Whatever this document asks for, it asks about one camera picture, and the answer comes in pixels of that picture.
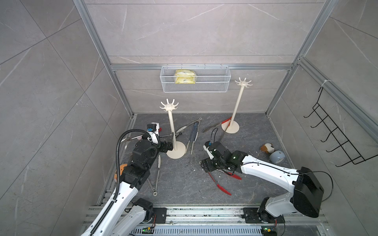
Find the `long steel white tongs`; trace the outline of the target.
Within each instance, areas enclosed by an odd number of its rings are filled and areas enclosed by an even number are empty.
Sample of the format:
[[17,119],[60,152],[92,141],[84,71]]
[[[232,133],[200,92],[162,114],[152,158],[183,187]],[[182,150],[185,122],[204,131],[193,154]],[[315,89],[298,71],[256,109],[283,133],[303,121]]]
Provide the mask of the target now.
[[157,174],[156,174],[155,185],[153,186],[152,183],[151,183],[151,181],[149,179],[147,179],[149,187],[151,188],[154,197],[156,197],[158,195],[158,190],[157,189],[158,189],[158,180],[159,180],[160,167],[161,167],[161,156],[160,155],[158,156],[157,166],[158,167],[157,167]]

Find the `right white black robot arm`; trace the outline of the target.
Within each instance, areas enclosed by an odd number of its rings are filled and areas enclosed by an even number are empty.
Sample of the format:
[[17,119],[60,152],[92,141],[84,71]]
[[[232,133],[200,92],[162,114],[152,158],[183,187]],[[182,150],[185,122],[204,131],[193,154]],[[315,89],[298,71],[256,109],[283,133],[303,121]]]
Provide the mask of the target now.
[[202,160],[200,165],[206,173],[221,171],[234,178],[238,174],[251,175],[287,191],[278,197],[264,198],[257,211],[260,221],[275,223],[281,215],[289,213],[319,217],[324,188],[312,170],[306,167],[289,169],[259,160],[242,151],[230,152],[220,142],[207,141],[203,148],[208,158]]

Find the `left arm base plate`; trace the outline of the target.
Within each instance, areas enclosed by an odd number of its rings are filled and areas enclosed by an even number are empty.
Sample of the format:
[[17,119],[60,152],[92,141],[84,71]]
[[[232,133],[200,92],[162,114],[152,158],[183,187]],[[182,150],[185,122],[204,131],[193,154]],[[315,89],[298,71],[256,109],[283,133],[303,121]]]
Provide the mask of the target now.
[[165,224],[167,218],[167,208],[165,207],[154,207],[151,209],[141,208],[142,221],[141,223],[154,223],[154,224]]

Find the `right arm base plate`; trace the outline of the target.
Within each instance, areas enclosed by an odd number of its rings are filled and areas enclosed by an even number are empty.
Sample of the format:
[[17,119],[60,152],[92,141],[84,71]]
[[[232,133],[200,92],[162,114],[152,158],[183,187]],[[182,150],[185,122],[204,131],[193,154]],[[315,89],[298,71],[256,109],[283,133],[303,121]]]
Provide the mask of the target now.
[[262,213],[256,207],[245,207],[243,208],[242,218],[246,223],[265,223],[265,224],[276,224],[285,223],[284,217],[278,216],[274,217],[263,211]]

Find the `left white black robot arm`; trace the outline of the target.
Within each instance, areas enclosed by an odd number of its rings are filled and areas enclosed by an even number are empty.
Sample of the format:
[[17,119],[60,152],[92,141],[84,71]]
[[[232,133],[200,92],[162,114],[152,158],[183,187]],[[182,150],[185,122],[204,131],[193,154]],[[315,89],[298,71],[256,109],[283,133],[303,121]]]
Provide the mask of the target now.
[[[125,136],[142,133],[135,145],[130,162],[120,165],[120,147]],[[150,123],[146,130],[130,129],[118,139],[116,146],[116,188],[93,223],[84,232],[85,236],[129,236],[143,222],[155,221],[153,203],[138,199],[125,217],[122,214],[137,195],[150,175],[150,169],[160,153],[173,150],[171,142],[161,142],[159,124]]]

